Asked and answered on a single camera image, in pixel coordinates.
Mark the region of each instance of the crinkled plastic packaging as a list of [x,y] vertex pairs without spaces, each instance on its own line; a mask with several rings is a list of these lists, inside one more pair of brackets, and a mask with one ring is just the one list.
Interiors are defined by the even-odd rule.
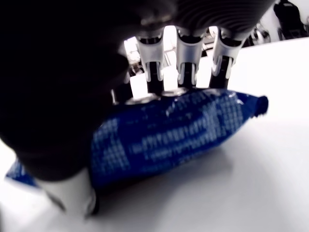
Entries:
[[[267,108],[266,97],[226,89],[195,89],[145,104],[117,105],[93,134],[93,187],[160,174],[205,155]],[[35,186],[19,161],[7,177]]]

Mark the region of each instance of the white wall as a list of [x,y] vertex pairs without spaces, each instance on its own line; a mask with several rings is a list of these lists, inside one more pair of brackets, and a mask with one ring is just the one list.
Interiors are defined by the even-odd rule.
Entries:
[[[303,23],[306,23],[307,17],[309,16],[309,0],[289,0],[291,3],[295,4],[300,13],[300,19]],[[271,41],[279,41],[277,28],[280,26],[278,18],[273,10],[273,5],[261,18],[261,23],[269,31]]]

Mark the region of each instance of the white tabletop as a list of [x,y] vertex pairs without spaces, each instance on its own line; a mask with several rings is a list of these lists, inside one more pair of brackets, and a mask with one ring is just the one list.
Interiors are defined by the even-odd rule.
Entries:
[[[308,232],[308,60],[309,39],[242,49],[229,89],[267,95],[268,114],[205,156],[102,199],[97,217],[68,218],[40,191],[0,182],[3,232]],[[198,85],[210,67],[204,58]]]

